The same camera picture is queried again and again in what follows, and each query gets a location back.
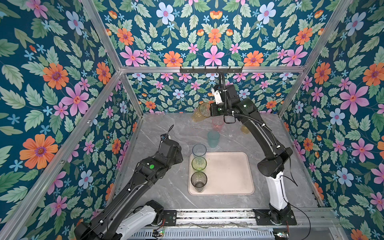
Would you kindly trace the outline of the pink short plastic cup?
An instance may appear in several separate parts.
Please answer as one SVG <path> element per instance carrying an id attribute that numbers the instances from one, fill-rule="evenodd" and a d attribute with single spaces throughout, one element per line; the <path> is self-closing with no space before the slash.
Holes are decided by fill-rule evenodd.
<path id="1" fill-rule="evenodd" d="M 212 119 L 212 128 L 216 132 L 220 132 L 223 129 L 224 120 L 222 117 L 215 117 Z"/>

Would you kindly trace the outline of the yellow tall plastic tumbler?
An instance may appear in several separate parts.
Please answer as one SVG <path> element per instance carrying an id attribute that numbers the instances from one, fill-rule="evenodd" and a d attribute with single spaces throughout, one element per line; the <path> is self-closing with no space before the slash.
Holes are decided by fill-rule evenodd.
<path id="1" fill-rule="evenodd" d="M 200 122 L 211 117 L 211 105 L 209 103 L 202 103 L 198 106 L 192 115 L 194 122 Z"/>

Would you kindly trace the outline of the blue tall plastic tumbler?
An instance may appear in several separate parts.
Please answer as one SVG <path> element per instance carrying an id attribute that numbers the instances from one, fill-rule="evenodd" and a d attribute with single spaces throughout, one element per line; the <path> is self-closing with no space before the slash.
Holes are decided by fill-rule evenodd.
<path id="1" fill-rule="evenodd" d="M 193 146 L 192 153 L 194 157 L 205 157 L 207 153 L 207 147 L 203 144 L 196 144 Z"/>

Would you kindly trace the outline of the green tall plastic tumbler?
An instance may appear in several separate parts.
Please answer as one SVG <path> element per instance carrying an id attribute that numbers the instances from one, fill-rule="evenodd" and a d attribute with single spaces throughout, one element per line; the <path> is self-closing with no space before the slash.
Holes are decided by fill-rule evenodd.
<path id="1" fill-rule="evenodd" d="M 195 157 L 191 166 L 195 171 L 201 172 L 207 167 L 207 160 L 204 157 Z"/>

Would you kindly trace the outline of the teal textured plastic cup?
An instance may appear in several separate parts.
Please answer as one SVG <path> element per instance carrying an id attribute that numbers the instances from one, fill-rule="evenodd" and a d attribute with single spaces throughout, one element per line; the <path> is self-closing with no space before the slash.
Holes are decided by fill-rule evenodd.
<path id="1" fill-rule="evenodd" d="M 216 148 L 220 141 L 220 133 L 217 131 L 208 132 L 208 144 L 210 148 Z"/>

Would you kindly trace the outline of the grey smoked plastic tumbler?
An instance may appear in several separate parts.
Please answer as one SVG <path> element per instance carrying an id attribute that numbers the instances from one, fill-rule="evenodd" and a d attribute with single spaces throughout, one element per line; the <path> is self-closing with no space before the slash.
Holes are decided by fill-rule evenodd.
<path id="1" fill-rule="evenodd" d="M 202 192 L 208 182 L 208 177 L 204 172 L 195 172 L 191 176 L 191 184 L 197 192 Z"/>

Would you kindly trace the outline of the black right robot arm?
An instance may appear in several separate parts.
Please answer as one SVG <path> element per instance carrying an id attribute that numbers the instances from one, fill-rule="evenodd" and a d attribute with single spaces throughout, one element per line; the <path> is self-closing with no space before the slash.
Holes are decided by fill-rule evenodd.
<path id="1" fill-rule="evenodd" d="M 275 225 L 283 224 L 292 211 L 286 197 L 284 169 L 293 150 L 277 140 L 253 101 L 241 99 L 233 85 L 216 85 L 212 93 L 215 102 L 210 106 L 211 116 L 223 116 L 225 122 L 226 117 L 241 122 L 262 148 L 265 158 L 258 163 L 258 170 L 266 177 L 270 193 L 269 218 Z"/>

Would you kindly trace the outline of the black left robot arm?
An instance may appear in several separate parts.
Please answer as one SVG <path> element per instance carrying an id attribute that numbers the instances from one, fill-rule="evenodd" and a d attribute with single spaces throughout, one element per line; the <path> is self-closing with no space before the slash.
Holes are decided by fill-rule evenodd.
<path id="1" fill-rule="evenodd" d="M 81 223 L 75 230 L 78 240 L 127 240 L 147 225 L 158 225 L 164 208 L 156 201 L 147 202 L 138 212 L 130 210 L 138 200 L 175 164 L 183 162 L 182 147 L 167 134 L 161 135 L 158 150 L 141 160 L 129 182 L 90 223 Z"/>

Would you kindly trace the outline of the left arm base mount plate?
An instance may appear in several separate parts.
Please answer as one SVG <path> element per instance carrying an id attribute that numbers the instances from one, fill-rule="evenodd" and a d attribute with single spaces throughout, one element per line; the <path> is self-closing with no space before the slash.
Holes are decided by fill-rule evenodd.
<path id="1" fill-rule="evenodd" d="M 157 213 L 154 221 L 151 223 L 153 227 L 174 227 L 176 226 L 178 211 L 176 210 L 164 210 L 160 213 Z"/>

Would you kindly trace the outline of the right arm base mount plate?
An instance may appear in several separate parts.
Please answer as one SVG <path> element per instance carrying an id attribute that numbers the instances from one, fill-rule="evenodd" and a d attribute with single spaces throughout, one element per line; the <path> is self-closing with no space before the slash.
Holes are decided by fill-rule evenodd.
<path id="1" fill-rule="evenodd" d="M 252 209 L 255 214 L 256 223 L 258 226 L 296 226 L 294 212 L 291 209 L 283 211 L 275 211 L 270 209 Z"/>

